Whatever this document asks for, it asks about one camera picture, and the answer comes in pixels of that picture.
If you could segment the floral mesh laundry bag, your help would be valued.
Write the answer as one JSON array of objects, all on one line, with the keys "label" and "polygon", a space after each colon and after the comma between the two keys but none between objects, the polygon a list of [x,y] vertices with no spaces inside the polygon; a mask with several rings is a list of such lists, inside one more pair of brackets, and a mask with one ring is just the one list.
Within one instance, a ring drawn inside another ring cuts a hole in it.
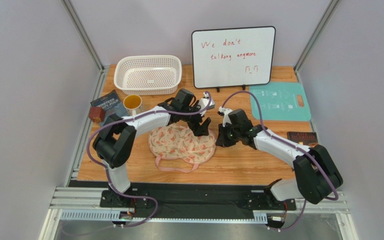
[{"label": "floral mesh laundry bag", "polygon": [[[153,129],[148,133],[147,140],[155,156],[155,165],[163,172],[191,173],[208,162],[216,151],[216,136],[212,131],[208,135],[195,136],[191,129],[179,124]],[[160,165],[162,160],[183,160],[191,168],[163,167]]]}]

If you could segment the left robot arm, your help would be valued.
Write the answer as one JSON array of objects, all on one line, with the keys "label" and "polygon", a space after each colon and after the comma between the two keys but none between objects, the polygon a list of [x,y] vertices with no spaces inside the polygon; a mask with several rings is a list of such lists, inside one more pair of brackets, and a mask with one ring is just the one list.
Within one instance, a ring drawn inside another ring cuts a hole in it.
[{"label": "left robot arm", "polygon": [[205,113],[215,107],[211,93],[205,91],[195,103],[192,102],[194,98],[191,91],[182,88],[175,97],[143,113],[124,117],[110,115],[105,124],[92,134],[86,146],[87,155],[91,155],[91,149],[96,151],[100,160],[93,158],[92,161],[104,167],[111,190],[121,197],[128,197],[125,192],[131,182],[126,163],[136,137],[179,121],[187,123],[196,137],[209,134],[211,119],[205,117]]}]

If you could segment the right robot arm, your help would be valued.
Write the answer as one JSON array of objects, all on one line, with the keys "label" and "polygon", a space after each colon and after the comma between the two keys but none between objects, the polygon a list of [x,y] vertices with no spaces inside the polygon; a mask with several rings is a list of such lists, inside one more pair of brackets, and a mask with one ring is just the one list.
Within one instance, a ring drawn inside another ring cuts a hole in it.
[{"label": "right robot arm", "polygon": [[254,150],[268,153],[292,167],[294,177],[277,179],[263,192],[267,202],[304,199],[318,204],[323,199],[338,199],[337,188],[344,180],[328,150],[322,145],[302,145],[283,138],[262,124],[253,125],[242,109],[220,107],[223,122],[218,125],[216,145],[223,148],[241,142]]}]

